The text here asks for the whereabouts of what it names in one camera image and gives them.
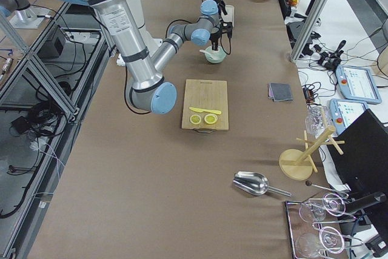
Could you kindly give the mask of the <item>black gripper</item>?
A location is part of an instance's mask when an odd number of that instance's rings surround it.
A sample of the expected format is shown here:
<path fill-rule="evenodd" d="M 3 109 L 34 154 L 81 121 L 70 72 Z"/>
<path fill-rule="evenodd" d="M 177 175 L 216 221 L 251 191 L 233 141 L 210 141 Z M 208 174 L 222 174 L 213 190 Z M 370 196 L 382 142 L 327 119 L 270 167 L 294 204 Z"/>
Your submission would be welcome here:
<path fill-rule="evenodd" d="M 210 41 L 212 43 L 212 50 L 216 50 L 216 45 L 221 43 L 222 34 L 224 29 L 224 23 L 220 22 L 216 27 L 213 28 L 210 34 Z"/>

